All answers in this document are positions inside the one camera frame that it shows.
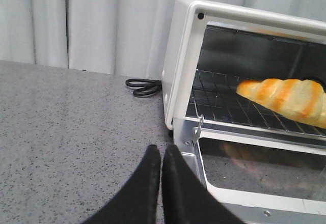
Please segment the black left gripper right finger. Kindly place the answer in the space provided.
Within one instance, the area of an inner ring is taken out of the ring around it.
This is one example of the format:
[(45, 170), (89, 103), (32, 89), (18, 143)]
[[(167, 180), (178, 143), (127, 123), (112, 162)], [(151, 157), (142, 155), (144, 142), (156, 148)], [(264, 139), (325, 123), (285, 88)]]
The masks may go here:
[(243, 223), (206, 190), (176, 145), (165, 151), (161, 180), (165, 223)]

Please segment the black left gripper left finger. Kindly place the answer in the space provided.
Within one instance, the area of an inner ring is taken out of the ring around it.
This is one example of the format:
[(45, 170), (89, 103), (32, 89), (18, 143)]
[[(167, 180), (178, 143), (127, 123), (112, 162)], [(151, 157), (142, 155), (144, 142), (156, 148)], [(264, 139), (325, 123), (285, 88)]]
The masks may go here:
[(155, 223), (160, 166), (157, 146), (149, 145), (119, 192), (84, 223)]

